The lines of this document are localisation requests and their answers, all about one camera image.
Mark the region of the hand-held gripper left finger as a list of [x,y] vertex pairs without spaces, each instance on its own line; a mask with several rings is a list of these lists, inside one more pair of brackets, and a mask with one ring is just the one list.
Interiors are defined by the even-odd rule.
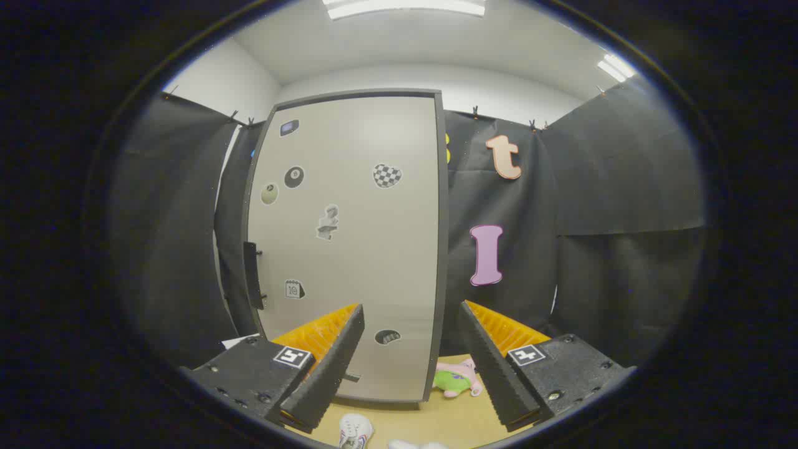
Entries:
[[247,336],[182,371],[249,420],[311,433],[336,396],[364,329],[362,305],[351,304],[275,339]]

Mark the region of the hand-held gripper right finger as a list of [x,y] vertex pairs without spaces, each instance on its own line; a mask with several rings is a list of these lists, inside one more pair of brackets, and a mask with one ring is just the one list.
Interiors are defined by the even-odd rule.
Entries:
[[510,432],[576,411],[635,372],[575,334],[546,336],[471,301],[459,305],[457,325]]

